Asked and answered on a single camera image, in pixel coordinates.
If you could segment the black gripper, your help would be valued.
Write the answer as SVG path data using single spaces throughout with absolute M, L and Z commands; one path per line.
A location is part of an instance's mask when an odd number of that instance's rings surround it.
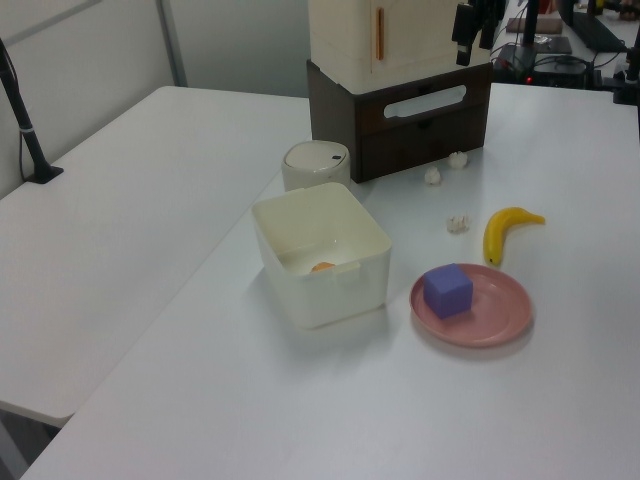
M 457 5 L 452 31 L 452 41 L 457 44 L 457 65 L 470 64 L 475 28 L 482 28 L 479 47 L 492 48 L 495 28 L 502 21 L 505 9 L 505 0 L 468 0 Z

